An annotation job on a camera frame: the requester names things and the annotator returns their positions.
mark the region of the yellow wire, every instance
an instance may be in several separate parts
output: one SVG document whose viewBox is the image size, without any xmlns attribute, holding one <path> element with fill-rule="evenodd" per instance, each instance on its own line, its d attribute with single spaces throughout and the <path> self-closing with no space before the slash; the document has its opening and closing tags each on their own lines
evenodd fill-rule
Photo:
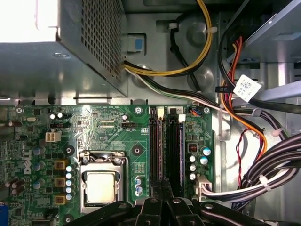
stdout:
<svg viewBox="0 0 301 226">
<path fill-rule="evenodd" d="M 206 21 L 206 27 L 207 27 L 207 40 L 206 40 L 206 43 L 205 43 L 205 46 L 204 46 L 204 49 L 202 50 L 201 54 L 199 55 L 199 57 L 191 64 L 189 65 L 188 67 L 185 67 L 185 68 L 182 68 L 182 69 L 178 69 L 178 70 L 173 70 L 173 71 L 148 71 L 148 70 L 144 70 L 144 69 L 138 69 L 138 68 L 134 68 L 134 67 L 131 67 L 129 65 L 125 65 L 125 67 L 137 74 L 141 74 L 141 75 L 147 75 L 147 76 L 169 76 L 169 75 L 175 75 L 175 74 L 178 74 L 178 73 L 182 73 L 182 72 L 185 72 L 186 70 L 188 69 L 192 69 L 194 68 L 196 65 L 198 65 L 207 55 L 209 49 L 210 49 L 210 46 L 211 46 L 211 43 L 212 43 L 212 33 L 210 32 L 210 29 L 212 27 L 212 24 L 211 24 L 211 20 L 210 20 L 210 15 L 209 15 L 209 12 L 203 2 L 203 0 L 197 0 L 200 8 L 202 9 L 203 11 L 203 14 L 205 16 L 205 21 Z"/>
<path fill-rule="evenodd" d="M 235 50 L 235 55 L 237 54 L 237 47 L 236 45 L 232 45 L 234 50 Z M 259 136 L 262 137 L 263 139 L 263 151 L 262 153 L 266 153 L 267 149 L 268 149 L 268 141 L 265 137 L 265 135 L 263 133 L 261 133 L 259 130 L 257 130 L 255 127 L 251 126 L 250 124 L 246 123 L 245 121 L 242 121 L 239 117 L 237 117 L 236 115 L 234 115 L 228 108 L 227 106 L 225 105 L 225 102 L 224 102 L 224 99 L 223 99 L 223 96 L 222 96 L 222 93 L 221 93 L 221 100 L 222 100 L 222 105 L 224 106 L 225 110 L 234 118 L 236 119 L 237 121 L 239 121 L 240 123 L 242 123 L 243 125 L 245 125 L 247 128 L 253 130 L 255 133 L 259 134 Z"/>
</svg>

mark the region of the cpu socket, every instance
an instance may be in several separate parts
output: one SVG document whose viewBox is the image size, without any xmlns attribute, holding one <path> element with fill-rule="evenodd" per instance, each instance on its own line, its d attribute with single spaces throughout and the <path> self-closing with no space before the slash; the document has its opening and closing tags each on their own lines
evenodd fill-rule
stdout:
<svg viewBox="0 0 301 226">
<path fill-rule="evenodd" d="M 128 160 L 123 152 L 85 151 L 79 161 L 81 213 L 128 200 Z"/>
</svg>

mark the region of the power supply vent grille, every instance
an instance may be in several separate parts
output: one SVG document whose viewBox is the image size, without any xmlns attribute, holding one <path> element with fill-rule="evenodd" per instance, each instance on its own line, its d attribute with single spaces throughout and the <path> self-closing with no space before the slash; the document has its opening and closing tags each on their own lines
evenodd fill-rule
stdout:
<svg viewBox="0 0 301 226">
<path fill-rule="evenodd" d="M 122 8 L 119 0 L 82 0 L 81 42 L 120 81 Z"/>
</svg>

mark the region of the white label sticker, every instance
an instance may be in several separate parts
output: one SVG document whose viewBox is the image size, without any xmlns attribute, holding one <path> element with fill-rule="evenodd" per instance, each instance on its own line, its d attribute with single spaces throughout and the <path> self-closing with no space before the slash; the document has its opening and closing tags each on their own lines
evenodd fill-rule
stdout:
<svg viewBox="0 0 301 226">
<path fill-rule="evenodd" d="M 244 74 L 241 75 L 236 83 L 233 92 L 242 98 L 244 101 L 249 102 L 252 97 L 260 90 L 261 84 L 253 81 Z"/>
</svg>

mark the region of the green motherboard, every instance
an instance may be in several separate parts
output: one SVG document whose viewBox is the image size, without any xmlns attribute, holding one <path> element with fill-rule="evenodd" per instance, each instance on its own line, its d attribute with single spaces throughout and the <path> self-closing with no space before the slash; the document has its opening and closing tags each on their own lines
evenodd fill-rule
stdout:
<svg viewBox="0 0 301 226">
<path fill-rule="evenodd" d="M 213 181 L 211 117 L 190 105 L 1 106 L 0 224 L 61 226 L 134 204 L 162 178 L 193 198 L 196 177 Z"/>
</svg>

